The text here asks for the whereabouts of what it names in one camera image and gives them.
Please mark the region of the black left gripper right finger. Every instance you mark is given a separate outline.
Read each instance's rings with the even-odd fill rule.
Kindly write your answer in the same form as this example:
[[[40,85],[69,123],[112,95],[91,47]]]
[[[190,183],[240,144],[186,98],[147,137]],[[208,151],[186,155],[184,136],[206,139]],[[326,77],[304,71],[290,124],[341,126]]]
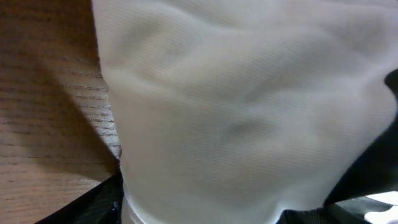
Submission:
[[[397,205],[359,197],[324,208],[299,212],[286,210],[277,224],[397,224]]]

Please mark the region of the white t-shirt with black print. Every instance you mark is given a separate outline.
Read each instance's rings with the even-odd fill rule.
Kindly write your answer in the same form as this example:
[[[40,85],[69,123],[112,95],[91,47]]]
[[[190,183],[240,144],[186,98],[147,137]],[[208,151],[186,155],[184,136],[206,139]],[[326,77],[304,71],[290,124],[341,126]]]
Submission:
[[[275,223],[395,187],[396,1],[93,1],[123,223]]]

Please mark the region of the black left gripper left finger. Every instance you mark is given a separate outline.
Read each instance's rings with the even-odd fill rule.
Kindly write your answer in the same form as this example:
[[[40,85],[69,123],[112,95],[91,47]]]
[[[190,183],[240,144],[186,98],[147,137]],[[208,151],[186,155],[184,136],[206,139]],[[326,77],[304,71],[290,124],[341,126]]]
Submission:
[[[123,196],[116,174],[35,224],[121,224]]]

